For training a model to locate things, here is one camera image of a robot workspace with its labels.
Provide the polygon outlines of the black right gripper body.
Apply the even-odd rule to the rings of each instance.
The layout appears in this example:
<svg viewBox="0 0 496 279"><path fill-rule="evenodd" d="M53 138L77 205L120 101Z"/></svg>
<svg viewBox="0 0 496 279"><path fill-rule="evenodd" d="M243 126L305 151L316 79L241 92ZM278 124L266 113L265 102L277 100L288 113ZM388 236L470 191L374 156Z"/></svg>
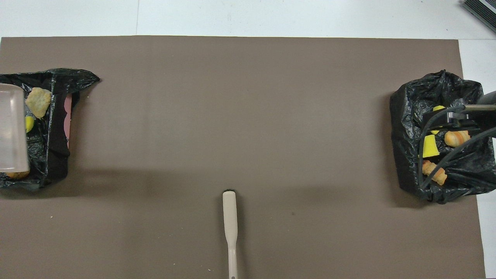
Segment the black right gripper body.
<svg viewBox="0 0 496 279"><path fill-rule="evenodd" d="M496 126L496 112L450 112L453 130L489 130Z"/></svg>

